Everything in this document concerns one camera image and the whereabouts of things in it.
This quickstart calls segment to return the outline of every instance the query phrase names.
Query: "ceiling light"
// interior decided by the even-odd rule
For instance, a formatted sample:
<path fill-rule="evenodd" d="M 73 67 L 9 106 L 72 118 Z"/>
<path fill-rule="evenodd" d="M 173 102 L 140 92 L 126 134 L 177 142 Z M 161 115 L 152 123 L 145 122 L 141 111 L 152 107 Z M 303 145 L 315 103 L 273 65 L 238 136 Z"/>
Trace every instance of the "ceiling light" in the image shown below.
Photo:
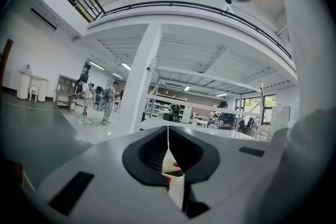
<path fill-rule="evenodd" d="M 98 65 L 96 65 L 95 63 L 93 63 L 93 62 L 89 62 L 90 64 L 92 64 L 92 65 L 94 65 L 94 66 L 96 66 L 96 67 L 98 67 L 98 68 L 100 68 L 100 69 L 102 69 L 102 70 L 105 70 L 105 69 L 103 69 L 102 67 L 100 67 L 100 66 L 98 66 Z"/>
<path fill-rule="evenodd" d="M 123 77 L 121 77 L 121 76 L 119 76 L 119 75 L 117 75 L 117 74 L 115 74 L 115 73 L 113 73 L 115 76 L 117 76 L 118 78 L 121 78 L 121 79 L 123 79 Z"/>
<path fill-rule="evenodd" d="M 131 70 L 131 68 L 128 65 L 126 65 L 124 62 L 121 65 L 127 68 L 128 70 Z"/>

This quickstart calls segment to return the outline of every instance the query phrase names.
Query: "stool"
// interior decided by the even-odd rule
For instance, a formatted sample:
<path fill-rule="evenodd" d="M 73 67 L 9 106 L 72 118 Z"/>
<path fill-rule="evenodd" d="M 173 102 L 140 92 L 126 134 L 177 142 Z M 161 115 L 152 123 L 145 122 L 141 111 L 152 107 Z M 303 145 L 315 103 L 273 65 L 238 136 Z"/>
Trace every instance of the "stool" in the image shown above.
<path fill-rule="evenodd" d="M 31 100 L 32 99 L 32 93 L 31 92 L 36 92 L 36 95 L 35 95 L 35 102 L 36 102 L 36 100 L 37 100 L 37 95 L 38 95 L 38 88 L 36 87 L 36 86 L 31 86 L 30 87 L 30 91 L 29 91 L 29 94 L 30 94 L 30 98 L 29 98 L 29 100 Z"/>

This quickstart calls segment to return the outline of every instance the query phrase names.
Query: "white pillar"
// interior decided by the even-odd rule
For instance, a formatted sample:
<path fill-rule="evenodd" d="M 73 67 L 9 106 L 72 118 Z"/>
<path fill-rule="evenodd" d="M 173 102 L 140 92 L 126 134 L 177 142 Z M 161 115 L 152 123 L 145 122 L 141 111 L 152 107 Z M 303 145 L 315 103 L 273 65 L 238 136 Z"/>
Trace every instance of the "white pillar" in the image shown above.
<path fill-rule="evenodd" d="M 134 132 L 140 102 L 144 94 L 146 78 L 149 72 L 147 67 L 150 66 L 152 59 L 156 57 L 161 37 L 161 24 L 150 23 L 133 60 L 122 97 L 117 124 L 117 130 L 121 135 Z"/>

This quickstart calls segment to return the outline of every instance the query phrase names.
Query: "grey floor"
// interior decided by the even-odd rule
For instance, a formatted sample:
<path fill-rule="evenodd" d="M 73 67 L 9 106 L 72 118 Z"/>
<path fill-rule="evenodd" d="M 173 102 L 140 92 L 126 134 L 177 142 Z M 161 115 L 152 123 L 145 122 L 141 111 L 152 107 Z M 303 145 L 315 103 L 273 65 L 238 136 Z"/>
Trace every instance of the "grey floor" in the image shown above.
<path fill-rule="evenodd" d="M 22 163 L 35 188 L 56 168 L 92 146 L 52 101 L 23 101 L 8 92 L 3 92 L 0 134 L 2 155 Z"/>

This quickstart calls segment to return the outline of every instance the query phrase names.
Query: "table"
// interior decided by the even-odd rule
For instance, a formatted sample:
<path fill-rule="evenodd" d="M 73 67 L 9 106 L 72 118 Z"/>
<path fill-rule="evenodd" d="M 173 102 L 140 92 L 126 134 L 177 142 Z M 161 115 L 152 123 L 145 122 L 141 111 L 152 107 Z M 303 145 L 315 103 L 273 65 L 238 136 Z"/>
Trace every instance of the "table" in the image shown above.
<path fill-rule="evenodd" d="M 112 105 L 112 111 L 114 111 L 114 110 L 113 110 L 113 109 L 114 109 L 114 104 L 115 104 L 115 103 L 119 104 L 120 102 L 121 102 L 120 100 L 114 100 L 113 105 Z M 118 107 L 117 107 L 117 113 L 119 113 L 119 108 L 120 108 L 120 104 L 119 104 Z"/>
<path fill-rule="evenodd" d="M 203 127 L 203 125 L 204 125 L 204 127 L 207 127 L 207 125 L 208 125 L 208 121 L 196 120 L 196 122 L 198 122 L 202 127 Z"/>
<path fill-rule="evenodd" d="M 39 102 L 44 102 L 46 101 L 48 81 L 48 79 L 35 76 L 31 73 L 20 70 L 20 79 L 16 97 L 21 100 L 28 99 L 28 92 L 30 90 L 30 87 L 32 85 L 36 85 L 38 87 L 37 100 Z"/>
<path fill-rule="evenodd" d="M 254 137 L 251 137 L 249 135 L 243 134 L 238 131 L 234 130 L 221 130 L 221 129 L 211 129 L 211 128 L 204 128 L 204 127 L 199 127 L 199 126 L 194 126 L 191 124 L 186 124 L 186 123 L 177 123 L 177 122 L 172 122 L 172 121 L 165 121 L 161 119 L 156 119 L 156 118 L 149 118 L 147 120 L 144 120 L 143 122 L 140 123 L 140 128 L 147 130 L 150 128 L 155 128 L 159 126 L 182 126 L 186 127 L 195 131 L 207 133 L 207 134 L 213 134 L 217 135 L 220 137 L 230 137 L 230 138 L 235 138 L 235 139 L 246 139 L 246 140 L 256 140 Z"/>

